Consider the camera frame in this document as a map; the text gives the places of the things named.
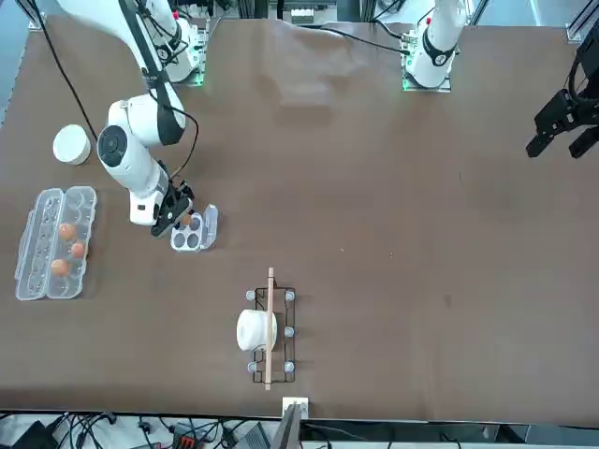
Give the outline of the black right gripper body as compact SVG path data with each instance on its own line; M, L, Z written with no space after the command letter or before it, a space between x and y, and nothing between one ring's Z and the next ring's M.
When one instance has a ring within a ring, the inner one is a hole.
M168 218L174 215L175 217L179 218L184 213L184 204L181 201L180 194L180 187L182 185L188 184L179 184L178 186L170 184L168 186L160 209L157 212L157 219L162 215L167 215Z

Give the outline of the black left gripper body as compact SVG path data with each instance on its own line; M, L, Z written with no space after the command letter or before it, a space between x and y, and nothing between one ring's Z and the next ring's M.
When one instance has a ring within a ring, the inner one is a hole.
M587 80L586 87L579 93L573 86L573 100L582 108L598 112L598 34L588 33L577 49L573 62L573 81L581 67Z

